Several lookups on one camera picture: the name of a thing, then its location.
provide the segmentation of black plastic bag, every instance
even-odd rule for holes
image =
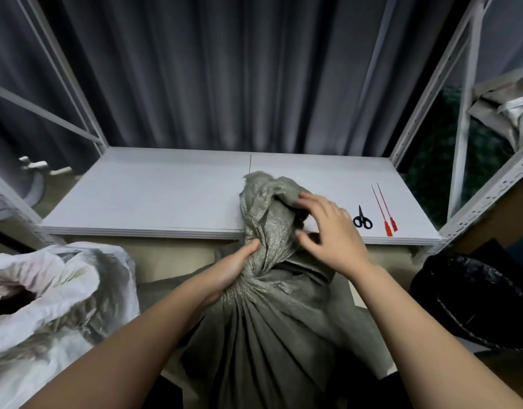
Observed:
[[[523,350],[523,291],[495,268],[456,253],[429,257],[411,296],[453,335]]]

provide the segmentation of gray sack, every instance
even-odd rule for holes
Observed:
[[[186,335],[180,362],[210,408],[335,407],[362,366],[356,357],[377,378],[392,359],[369,312],[354,305],[349,282],[300,250],[294,231],[307,212],[296,202],[306,190],[263,172],[245,178],[245,240],[259,238],[260,247]],[[217,250],[216,261],[241,244]],[[191,276],[140,285],[141,310]]]

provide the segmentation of black scissors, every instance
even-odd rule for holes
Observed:
[[[373,223],[369,218],[366,218],[362,213],[362,208],[358,206],[358,211],[360,212],[360,215],[355,216],[353,219],[353,223],[356,226],[356,228],[366,228],[371,229],[373,227]]]

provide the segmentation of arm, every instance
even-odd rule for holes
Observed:
[[[184,282],[80,357],[23,408],[141,407],[192,317],[217,301],[258,246],[259,240],[252,240],[235,254]]]
[[[466,350],[383,268],[369,261],[349,214],[324,197],[302,194],[320,244],[304,232],[301,245],[343,274],[367,305],[416,409],[523,409],[523,400]]]

